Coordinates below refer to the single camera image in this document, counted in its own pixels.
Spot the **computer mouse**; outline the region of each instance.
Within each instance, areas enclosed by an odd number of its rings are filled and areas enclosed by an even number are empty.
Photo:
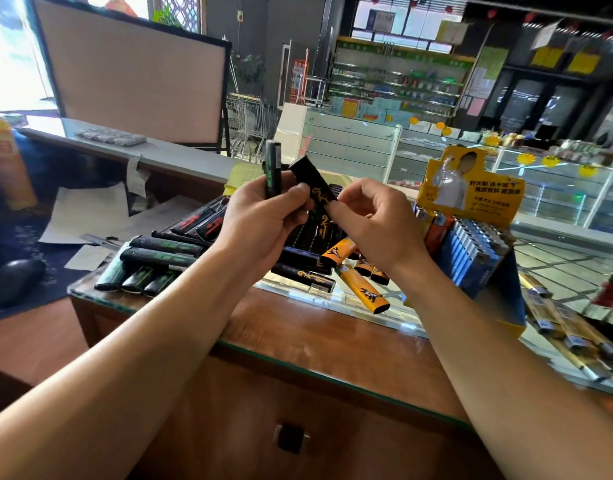
[[[19,303],[46,273],[46,264],[37,259],[19,259],[0,266],[0,308]]]

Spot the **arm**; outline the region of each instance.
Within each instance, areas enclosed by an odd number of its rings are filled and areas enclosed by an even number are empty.
[[[613,419],[444,276],[402,193],[362,179],[330,213],[405,291],[469,419],[508,478],[613,479]]]
[[[306,185],[266,201],[264,185],[233,195],[217,242],[161,296],[0,414],[0,479],[126,477],[240,298],[306,221]]]

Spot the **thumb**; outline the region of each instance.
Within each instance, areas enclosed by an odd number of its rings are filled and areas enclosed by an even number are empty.
[[[310,193],[311,190],[309,186],[305,183],[301,183],[291,187],[281,195],[264,201],[264,203],[269,207],[271,212],[275,215],[281,215],[282,218],[284,218],[294,210],[303,206],[307,202]]]
[[[362,233],[369,220],[353,212],[348,205],[339,200],[332,201],[327,210],[334,222],[343,228],[344,232],[354,239],[354,235]]]

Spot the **right hand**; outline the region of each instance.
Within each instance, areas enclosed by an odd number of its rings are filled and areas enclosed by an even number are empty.
[[[396,282],[410,276],[412,269],[424,273],[427,266],[435,266],[424,247],[420,223],[402,192],[372,178],[360,178],[328,205],[328,212],[367,260]]]

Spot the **green poster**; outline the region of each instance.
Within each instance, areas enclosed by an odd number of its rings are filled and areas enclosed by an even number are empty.
[[[509,51],[505,48],[483,47],[476,67],[486,67],[486,79],[497,79]]]

